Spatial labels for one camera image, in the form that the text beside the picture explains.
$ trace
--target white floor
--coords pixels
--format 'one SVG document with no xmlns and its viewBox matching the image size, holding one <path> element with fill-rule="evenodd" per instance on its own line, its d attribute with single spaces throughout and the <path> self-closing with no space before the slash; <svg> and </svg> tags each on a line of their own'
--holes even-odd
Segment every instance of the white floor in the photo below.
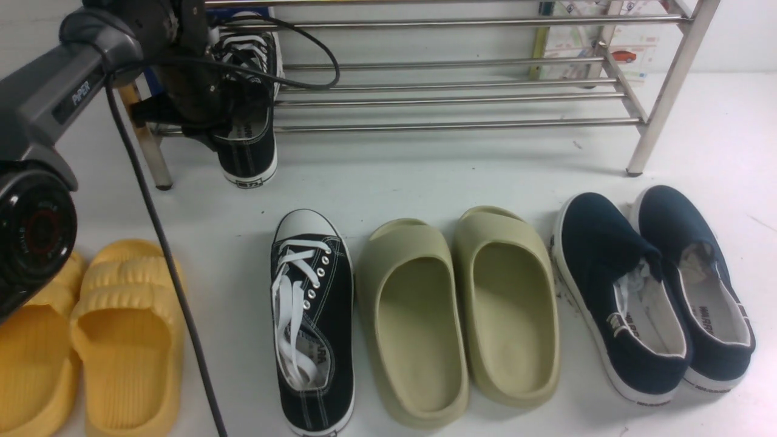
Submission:
<svg viewBox="0 0 777 437">
<path fill-rule="evenodd" d="M 655 93 L 659 79 L 640 92 Z M 625 209 L 643 188 L 670 184 L 693 199 L 717 231 L 734 287 L 751 315 L 758 350 L 735 391 L 716 399 L 684 387 L 666 407 L 627 404 L 610 387 L 580 315 L 561 299 L 561 382 L 547 404 L 516 411 L 473 390 L 459 421 L 415 432 L 383 409 L 357 318 L 357 403 L 341 435 L 774 435 L 775 101 L 777 75 L 692 75 L 638 179 L 623 173 L 638 138 L 633 128 L 280 137 L 278 174 L 254 191 L 229 186 L 205 147 L 166 140 L 176 186 L 155 192 L 155 200 L 189 278 L 190 304 L 230 434 L 292 435 L 278 400 L 268 259 L 272 232 L 290 210 L 314 208 L 327 215 L 358 257 L 364 239 L 391 219 L 416 217 L 450 236 L 467 208 L 498 205 L 548 239 L 558 208 L 574 194 L 597 191 Z M 125 237 L 154 238 L 104 98 L 58 149 L 81 184 L 75 202 L 82 252 L 93 255 Z M 190 347 L 184 373 L 172 435 L 214 435 Z M 83 408 L 79 399 L 59 436 L 83 435 Z"/>
</svg>

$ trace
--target shoe insole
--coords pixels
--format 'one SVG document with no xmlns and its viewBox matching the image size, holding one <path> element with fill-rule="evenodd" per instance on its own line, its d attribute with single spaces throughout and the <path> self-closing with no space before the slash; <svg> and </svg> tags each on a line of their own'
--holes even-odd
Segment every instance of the shoe insole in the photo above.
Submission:
<svg viewBox="0 0 777 437">
<path fill-rule="evenodd" d="M 0 434 L 51 400 L 70 354 L 68 321 L 48 306 L 26 306 L 0 326 Z"/>
<path fill-rule="evenodd" d="M 649 310 L 643 305 L 642 301 L 629 299 L 629 311 L 626 313 L 625 321 L 629 329 L 634 333 L 639 341 L 647 346 L 651 351 L 657 354 L 670 354 L 670 351 L 661 336 L 658 333 L 653 321 L 648 317 Z"/>
<path fill-rule="evenodd" d="M 720 281 L 712 276 L 695 284 L 685 283 L 685 294 L 699 325 L 722 341 L 743 341 L 737 336 L 731 308 L 723 293 Z"/>
<path fill-rule="evenodd" d="M 423 412 L 453 404 L 462 386 L 450 274 L 433 258 L 412 260 L 386 282 L 378 345 L 397 397 Z"/>
<path fill-rule="evenodd" d="M 555 328 L 549 284 L 530 253 L 493 243 L 477 254 L 474 311 L 483 361 L 506 393 L 530 393 L 550 380 Z"/>
<path fill-rule="evenodd" d="M 165 323 L 146 309 L 103 309 L 78 324 L 89 340 L 82 359 L 92 423 L 132 429 L 156 416 L 171 348 Z"/>
</svg>

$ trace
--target navy canvas slip-on shoe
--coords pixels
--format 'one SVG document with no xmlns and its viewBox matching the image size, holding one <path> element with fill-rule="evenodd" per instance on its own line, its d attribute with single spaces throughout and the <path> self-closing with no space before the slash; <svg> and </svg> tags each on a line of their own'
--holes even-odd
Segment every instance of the navy canvas slip-on shoe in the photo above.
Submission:
<svg viewBox="0 0 777 437">
<path fill-rule="evenodd" d="M 607 198 L 585 193 L 559 213 L 551 253 L 615 389 L 640 405 L 668 403 L 692 351 L 660 252 Z"/>
<path fill-rule="evenodd" d="M 695 351 L 685 379 L 708 393 L 731 391 L 750 365 L 755 335 L 715 234 L 686 196 L 666 186 L 645 190 L 630 221 L 664 256 L 667 286 Z"/>
</svg>

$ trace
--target robotic arm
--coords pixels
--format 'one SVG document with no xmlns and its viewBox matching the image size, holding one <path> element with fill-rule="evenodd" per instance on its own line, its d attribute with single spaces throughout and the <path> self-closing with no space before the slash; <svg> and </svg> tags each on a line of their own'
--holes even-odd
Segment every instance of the robotic arm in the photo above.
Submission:
<svg viewBox="0 0 777 437">
<path fill-rule="evenodd" d="M 75 243 L 69 192 L 78 182 L 56 141 L 109 75 L 166 57 L 208 58 L 207 34 L 204 0 L 83 0 L 61 25 L 61 45 L 0 81 L 0 323 L 59 272 Z M 219 73 L 183 69 L 158 69 L 173 109 L 192 122 L 219 118 Z"/>
</svg>

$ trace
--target piper logo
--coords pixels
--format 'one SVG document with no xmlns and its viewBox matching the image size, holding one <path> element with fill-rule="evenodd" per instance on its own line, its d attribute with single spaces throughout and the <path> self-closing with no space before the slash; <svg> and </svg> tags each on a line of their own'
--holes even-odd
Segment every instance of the piper logo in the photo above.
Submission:
<svg viewBox="0 0 777 437">
<path fill-rule="evenodd" d="M 91 90 L 92 86 L 89 84 L 89 81 L 84 82 L 84 84 L 78 88 L 78 91 L 73 94 L 73 104 L 76 106 L 80 105 L 81 102 L 84 101 L 84 97 L 86 97 Z"/>
</svg>

